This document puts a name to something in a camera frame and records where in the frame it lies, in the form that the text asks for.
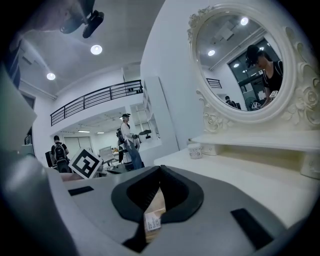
jeans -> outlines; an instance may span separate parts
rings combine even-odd
[[[132,160],[132,164],[135,170],[142,168],[142,160],[138,150],[135,148],[135,145],[129,140],[130,145],[126,141],[124,143],[125,149],[129,152]]]

reflected person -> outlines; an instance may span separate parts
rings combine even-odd
[[[237,109],[237,104],[233,101],[233,100],[230,100],[230,97],[229,96],[225,96],[225,103],[227,103],[229,106]]]
[[[138,150],[135,148],[134,135],[130,133],[129,114],[122,115],[123,123],[121,124],[121,133],[124,139],[124,147],[129,152],[132,160],[132,164],[135,170],[141,169],[143,167],[142,160]]]
[[[247,48],[246,63],[248,68],[254,65],[263,70],[262,82],[266,100],[261,108],[264,108],[271,101],[270,94],[280,90],[284,73],[283,63],[282,61],[272,61],[264,50],[253,44]]]

ceiling light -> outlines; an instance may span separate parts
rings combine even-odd
[[[99,55],[102,52],[102,47],[98,44],[91,47],[91,53],[93,55]]]
[[[242,18],[242,20],[240,21],[240,23],[241,23],[242,26],[247,25],[248,22],[249,22],[249,19],[248,19],[247,17]]]
[[[54,73],[48,73],[46,75],[46,78],[48,78],[49,80],[54,80],[56,78],[56,75]]]
[[[215,50],[211,50],[211,51],[208,52],[208,55],[209,55],[209,56],[212,56],[212,55],[214,55],[215,53],[216,53]]]

white shirt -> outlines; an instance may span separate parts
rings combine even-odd
[[[130,133],[130,128],[126,123],[121,124],[121,133],[124,138],[124,141],[131,141],[132,143],[134,142],[133,135]]]

white cabinet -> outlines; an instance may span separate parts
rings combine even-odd
[[[150,166],[155,159],[177,152],[179,148],[159,77],[144,77],[142,84],[143,105],[152,139],[142,143],[139,152],[144,165]]]

